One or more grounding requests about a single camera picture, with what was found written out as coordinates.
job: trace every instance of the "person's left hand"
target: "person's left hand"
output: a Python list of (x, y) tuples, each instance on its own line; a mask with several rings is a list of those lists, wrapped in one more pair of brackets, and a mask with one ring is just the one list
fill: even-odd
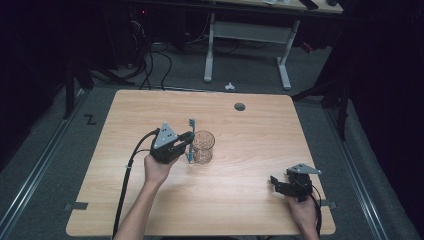
[(179, 157), (172, 160), (168, 164), (157, 162), (152, 155), (147, 155), (144, 158), (144, 172), (145, 172), (145, 184), (152, 183), (156, 186), (161, 186), (168, 177), (169, 171), (172, 165), (178, 160)]

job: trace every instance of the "human arm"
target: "human arm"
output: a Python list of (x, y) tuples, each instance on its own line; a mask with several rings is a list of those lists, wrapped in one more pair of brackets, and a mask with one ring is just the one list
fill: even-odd
[(115, 240), (140, 240), (144, 238), (144, 231), (153, 201), (177, 159), (174, 159), (169, 164), (162, 164), (156, 162), (150, 154), (144, 158), (145, 181), (143, 187), (119, 226)]
[(316, 230), (317, 213), (315, 209), (315, 202), (310, 196), (303, 202), (298, 202), (297, 198), (286, 196), (289, 202), (293, 219), (304, 240), (317, 240), (319, 239)]

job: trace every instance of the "black circle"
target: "black circle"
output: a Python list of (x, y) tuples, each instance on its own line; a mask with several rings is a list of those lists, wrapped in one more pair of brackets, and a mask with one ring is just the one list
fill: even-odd
[(237, 111), (244, 111), (246, 109), (246, 106), (243, 103), (236, 103), (234, 104), (234, 108)]

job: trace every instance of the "glass cup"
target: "glass cup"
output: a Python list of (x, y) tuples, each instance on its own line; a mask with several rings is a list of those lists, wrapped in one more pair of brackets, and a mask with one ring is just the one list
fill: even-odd
[(208, 131), (196, 132), (193, 140), (194, 162), (200, 164), (208, 163), (213, 156), (213, 145), (215, 145), (215, 137), (212, 133)]

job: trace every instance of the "table top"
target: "table top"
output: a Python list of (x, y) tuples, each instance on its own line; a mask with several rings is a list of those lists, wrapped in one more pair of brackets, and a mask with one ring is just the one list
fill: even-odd
[[(234, 108), (243, 103), (244, 111)], [(292, 235), (299, 234), (284, 195), (274, 192), (270, 175), (287, 182), (285, 170), (299, 163), (314, 167), (296, 110), (289, 96), (211, 92), (120, 90), (112, 103), (77, 202), (67, 225), (71, 236), (110, 236), (125, 165), (139, 142), (163, 122), (177, 133), (215, 136), (208, 164), (190, 164), (183, 155), (160, 188), (146, 235)], [(149, 149), (153, 137), (141, 146)], [(134, 161), (121, 221), (144, 182), (143, 158)], [(311, 175), (325, 199), (319, 177)], [(322, 234), (335, 225), (322, 208)]]
[[(326, 0), (312, 0), (312, 1), (318, 6), (318, 9), (311, 10), (311, 12), (336, 13), (336, 14), (341, 14), (343, 12), (343, 8), (340, 6), (340, 4), (337, 4), (336, 6), (330, 6), (327, 4)], [(273, 5), (264, 3), (262, 0), (215, 0), (215, 2), (307, 11), (307, 8), (305, 7), (305, 5), (303, 5), (303, 3), (301, 3), (299, 0), (290, 0), (289, 3), (284, 3), (283, 1), (279, 0)]]

